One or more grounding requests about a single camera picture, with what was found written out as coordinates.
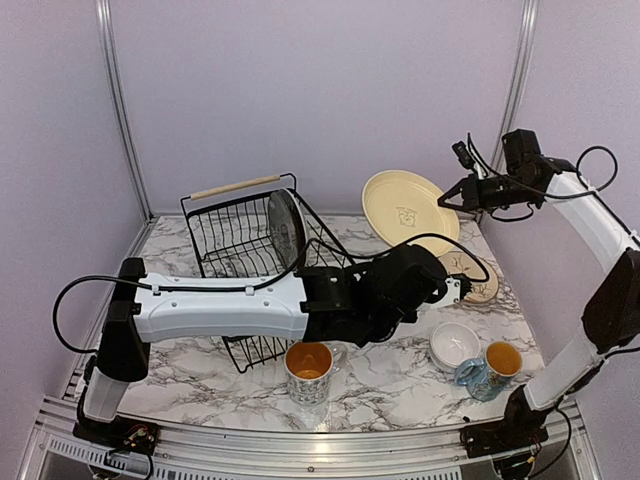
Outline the plain cream yellow plate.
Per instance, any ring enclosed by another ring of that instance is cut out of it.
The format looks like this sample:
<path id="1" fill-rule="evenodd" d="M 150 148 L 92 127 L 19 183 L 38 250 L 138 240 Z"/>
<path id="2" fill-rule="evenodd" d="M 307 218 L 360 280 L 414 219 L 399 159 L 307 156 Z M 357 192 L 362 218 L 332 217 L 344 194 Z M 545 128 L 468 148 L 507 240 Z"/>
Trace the plain cream yellow plate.
<path id="1" fill-rule="evenodd" d="M 458 240 L 458 216 L 438 205 L 442 195 L 435 184 L 418 174 L 387 170 L 365 183 L 362 206 L 371 228 L 390 246 L 422 233 Z"/>

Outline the cream gold rimmed plate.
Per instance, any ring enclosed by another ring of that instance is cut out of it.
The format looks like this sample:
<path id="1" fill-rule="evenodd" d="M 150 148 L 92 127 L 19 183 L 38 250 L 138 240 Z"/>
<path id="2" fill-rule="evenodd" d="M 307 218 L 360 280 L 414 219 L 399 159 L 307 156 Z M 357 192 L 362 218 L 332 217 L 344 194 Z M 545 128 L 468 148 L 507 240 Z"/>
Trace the cream gold rimmed plate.
<path id="1" fill-rule="evenodd" d="M 442 255 L 439 260 L 449 274 L 464 274 L 471 279 L 471 291 L 464 297 L 466 303 L 483 304 L 497 296 L 498 274 L 482 257 L 474 259 L 462 251 L 452 250 Z"/>

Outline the grey reindeer plate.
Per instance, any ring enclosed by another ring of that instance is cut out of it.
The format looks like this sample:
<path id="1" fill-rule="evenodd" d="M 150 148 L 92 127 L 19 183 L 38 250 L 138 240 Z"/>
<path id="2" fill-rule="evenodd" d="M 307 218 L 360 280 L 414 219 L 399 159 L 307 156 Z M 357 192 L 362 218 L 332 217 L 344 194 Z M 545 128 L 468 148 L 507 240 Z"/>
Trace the grey reindeer plate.
<path id="1" fill-rule="evenodd" d="M 267 204 L 270 239 L 282 266 L 296 269 L 303 261 L 297 227 L 299 217 L 288 189 L 272 192 Z"/>

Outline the black wire dish rack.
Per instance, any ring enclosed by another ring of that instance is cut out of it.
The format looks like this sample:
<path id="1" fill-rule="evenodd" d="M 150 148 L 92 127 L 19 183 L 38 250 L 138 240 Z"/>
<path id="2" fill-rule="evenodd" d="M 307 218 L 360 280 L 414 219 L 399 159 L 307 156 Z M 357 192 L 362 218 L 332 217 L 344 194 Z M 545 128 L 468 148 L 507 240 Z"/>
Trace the black wire dish rack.
<path id="1" fill-rule="evenodd" d="M 309 267 L 347 267 L 356 263 L 327 223 L 297 192 L 307 224 L 308 240 L 316 241 L 305 253 Z M 270 239 L 267 204 L 271 190 L 235 193 L 224 201 L 203 204 L 187 195 L 180 199 L 200 275 L 203 278 L 275 276 L 282 266 Z"/>

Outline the red teal floral plate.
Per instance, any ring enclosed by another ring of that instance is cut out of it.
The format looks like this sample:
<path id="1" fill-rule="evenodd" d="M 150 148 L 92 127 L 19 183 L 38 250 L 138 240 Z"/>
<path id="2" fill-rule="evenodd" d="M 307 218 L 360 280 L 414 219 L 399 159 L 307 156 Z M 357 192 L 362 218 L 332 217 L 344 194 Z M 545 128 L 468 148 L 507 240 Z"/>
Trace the red teal floral plate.
<path id="1" fill-rule="evenodd" d="M 306 245 L 307 240 L 308 240 L 307 224 L 306 224 L 305 215 L 304 215 L 301 203 L 300 203 L 297 195 L 292 190 L 288 190 L 288 193 L 291 196 L 291 199 L 293 201 L 295 210 L 296 210 L 297 215 L 299 217 L 299 220 L 298 220 L 299 226 L 297 227 L 297 232 L 298 232 L 298 237 L 299 237 L 299 243 L 301 244 L 301 248 L 303 248 Z"/>

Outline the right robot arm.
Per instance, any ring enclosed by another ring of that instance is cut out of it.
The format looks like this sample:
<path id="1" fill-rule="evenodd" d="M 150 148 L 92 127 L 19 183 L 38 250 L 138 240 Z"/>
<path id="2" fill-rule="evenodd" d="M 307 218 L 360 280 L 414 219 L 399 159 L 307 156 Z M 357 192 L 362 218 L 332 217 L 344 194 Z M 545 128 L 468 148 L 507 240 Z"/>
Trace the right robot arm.
<path id="1" fill-rule="evenodd" d="M 510 395 L 495 438 L 515 448 L 563 397 L 588 384 L 607 361 L 630 353 L 639 335 L 639 236 L 613 212 L 590 184 L 580 161 L 542 152 L 535 132 L 518 129 L 502 137 L 506 170 L 490 167 L 472 139 L 452 150 L 468 175 L 438 200 L 465 213 L 493 213 L 528 204 L 550 207 L 572 230 L 589 257 L 593 294 L 580 309 L 580 325 L 550 363 Z"/>

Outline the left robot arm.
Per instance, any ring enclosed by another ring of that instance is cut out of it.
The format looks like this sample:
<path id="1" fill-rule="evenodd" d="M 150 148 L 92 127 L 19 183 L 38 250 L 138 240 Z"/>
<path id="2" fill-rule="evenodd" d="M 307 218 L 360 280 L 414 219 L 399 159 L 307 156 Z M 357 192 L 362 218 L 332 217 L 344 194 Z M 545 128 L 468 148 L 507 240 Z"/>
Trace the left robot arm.
<path id="1" fill-rule="evenodd" d="M 180 278 L 126 260 L 114 289 L 82 418 L 106 445 L 125 438 L 117 416 L 128 386 L 148 373 L 153 343 L 202 336 L 267 336 L 340 341 L 363 347 L 413 323 L 422 305 L 442 308 L 461 284 L 418 245 L 404 245 L 345 268 L 299 267 L 263 278 Z"/>

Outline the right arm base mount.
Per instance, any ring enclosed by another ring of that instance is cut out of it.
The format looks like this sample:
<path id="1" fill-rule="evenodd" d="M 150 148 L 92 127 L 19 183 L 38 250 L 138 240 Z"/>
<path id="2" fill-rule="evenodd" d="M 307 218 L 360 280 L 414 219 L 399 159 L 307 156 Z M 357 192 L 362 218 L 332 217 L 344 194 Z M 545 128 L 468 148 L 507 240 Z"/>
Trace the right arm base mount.
<path id="1" fill-rule="evenodd" d="M 501 454 L 541 444 L 549 434 L 544 426 L 513 426 L 502 419 L 467 425 L 460 430 L 460 441 L 469 458 Z"/>

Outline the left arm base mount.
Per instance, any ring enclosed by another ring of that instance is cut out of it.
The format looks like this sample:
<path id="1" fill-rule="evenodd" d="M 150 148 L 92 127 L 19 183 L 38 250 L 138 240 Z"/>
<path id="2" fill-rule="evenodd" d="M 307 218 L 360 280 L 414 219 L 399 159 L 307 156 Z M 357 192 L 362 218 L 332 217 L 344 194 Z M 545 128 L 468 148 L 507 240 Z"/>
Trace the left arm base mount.
<path id="1" fill-rule="evenodd" d="M 116 449 L 152 455 L 159 435 L 159 426 L 117 416 L 111 423 L 93 420 L 77 421 L 73 428 L 76 438 Z"/>

